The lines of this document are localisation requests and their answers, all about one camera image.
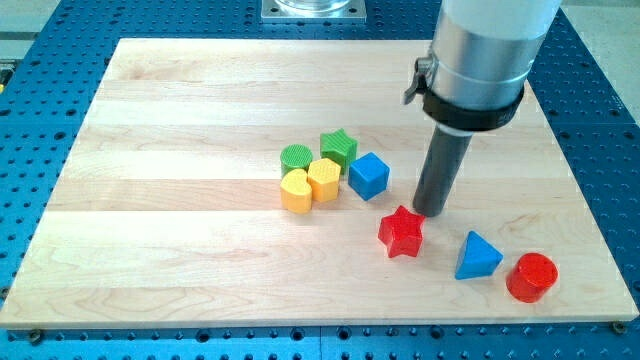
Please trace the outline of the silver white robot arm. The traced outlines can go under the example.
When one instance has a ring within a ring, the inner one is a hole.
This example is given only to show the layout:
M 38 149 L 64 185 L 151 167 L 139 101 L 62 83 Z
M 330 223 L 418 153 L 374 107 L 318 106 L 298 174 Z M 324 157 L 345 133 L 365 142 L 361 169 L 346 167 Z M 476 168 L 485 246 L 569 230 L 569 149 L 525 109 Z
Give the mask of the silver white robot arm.
M 443 0 L 430 46 L 431 91 L 470 110 L 515 101 L 560 0 Z

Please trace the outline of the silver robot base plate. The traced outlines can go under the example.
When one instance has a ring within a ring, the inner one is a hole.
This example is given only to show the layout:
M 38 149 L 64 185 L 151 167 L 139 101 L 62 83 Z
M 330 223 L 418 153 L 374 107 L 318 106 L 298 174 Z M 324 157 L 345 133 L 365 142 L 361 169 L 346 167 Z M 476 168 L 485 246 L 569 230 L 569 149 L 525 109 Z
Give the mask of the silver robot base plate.
M 263 23 L 364 23 L 365 0 L 261 0 Z

